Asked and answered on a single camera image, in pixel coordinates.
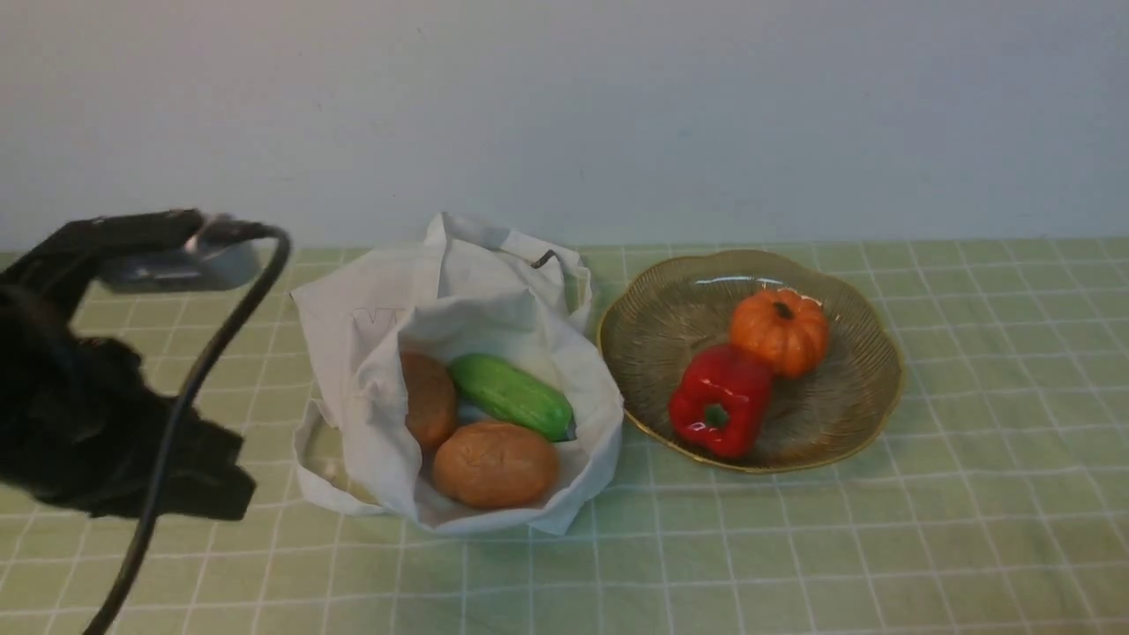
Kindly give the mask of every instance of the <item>pumpkin stem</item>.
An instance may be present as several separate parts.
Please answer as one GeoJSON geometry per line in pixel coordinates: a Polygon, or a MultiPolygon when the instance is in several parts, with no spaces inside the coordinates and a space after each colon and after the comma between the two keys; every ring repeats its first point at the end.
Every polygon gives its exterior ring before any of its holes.
{"type": "Polygon", "coordinates": [[[773,302],[772,308],[777,310],[777,315],[779,315],[781,320],[791,320],[796,316],[796,314],[788,308],[788,305],[782,302],[773,302]]]}

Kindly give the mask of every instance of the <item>white cloth bag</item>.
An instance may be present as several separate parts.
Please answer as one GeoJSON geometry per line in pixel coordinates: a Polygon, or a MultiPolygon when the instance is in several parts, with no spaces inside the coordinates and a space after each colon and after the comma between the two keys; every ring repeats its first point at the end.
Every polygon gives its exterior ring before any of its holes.
{"type": "MultiPolygon", "coordinates": [[[[310,503],[351,515],[392,512],[445,534],[522,524],[560,534],[611,481],[623,398],[583,334],[592,284],[576,252],[441,214],[422,244],[374,250],[295,289],[292,297],[323,397],[307,407],[294,438],[298,484],[310,503]],[[566,273],[584,293],[571,314],[566,273]],[[438,494],[404,426],[402,349],[444,362],[466,353],[500,355],[562,391],[575,412],[576,434],[555,444],[561,458],[557,489],[536,506],[492,512],[438,494]],[[360,501],[303,464],[320,418],[341,433],[349,478],[380,504],[360,501]]],[[[470,419],[475,412],[464,408],[461,415],[470,419]]]]}

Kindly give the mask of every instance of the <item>white wall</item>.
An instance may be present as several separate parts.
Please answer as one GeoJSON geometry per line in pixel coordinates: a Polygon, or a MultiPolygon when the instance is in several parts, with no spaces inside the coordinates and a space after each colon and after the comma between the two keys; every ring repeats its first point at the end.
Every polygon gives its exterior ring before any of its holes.
{"type": "Polygon", "coordinates": [[[1129,234],[1127,0],[6,0],[0,247],[1129,234]]]}

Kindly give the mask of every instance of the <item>potato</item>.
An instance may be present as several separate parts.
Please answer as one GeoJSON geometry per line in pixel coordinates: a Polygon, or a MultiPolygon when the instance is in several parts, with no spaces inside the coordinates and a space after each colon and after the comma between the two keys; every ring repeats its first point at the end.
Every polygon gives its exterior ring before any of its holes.
{"type": "Polygon", "coordinates": [[[432,480],[446,496],[479,510],[536,503],[557,484],[557,449],[514,424],[479,421],[462,428],[435,455],[432,480]]]}
{"type": "Polygon", "coordinates": [[[447,367],[419,353],[401,353],[404,384],[408,386],[408,432],[420,450],[435,452],[450,438],[458,425],[458,393],[447,367]]]}

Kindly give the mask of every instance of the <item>pepper stem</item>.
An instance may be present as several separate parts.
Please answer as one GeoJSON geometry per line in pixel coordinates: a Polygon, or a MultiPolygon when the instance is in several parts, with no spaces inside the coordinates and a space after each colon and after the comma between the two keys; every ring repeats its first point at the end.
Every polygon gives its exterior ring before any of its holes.
{"type": "Polygon", "coordinates": [[[717,403],[710,403],[706,407],[706,425],[714,428],[723,428],[729,423],[729,414],[725,411],[725,408],[717,403]]]}
{"type": "Polygon", "coordinates": [[[777,310],[777,315],[779,315],[781,320],[791,320],[796,316],[796,314],[791,312],[791,308],[788,308],[788,305],[782,302],[773,302],[772,308],[777,310]]]}

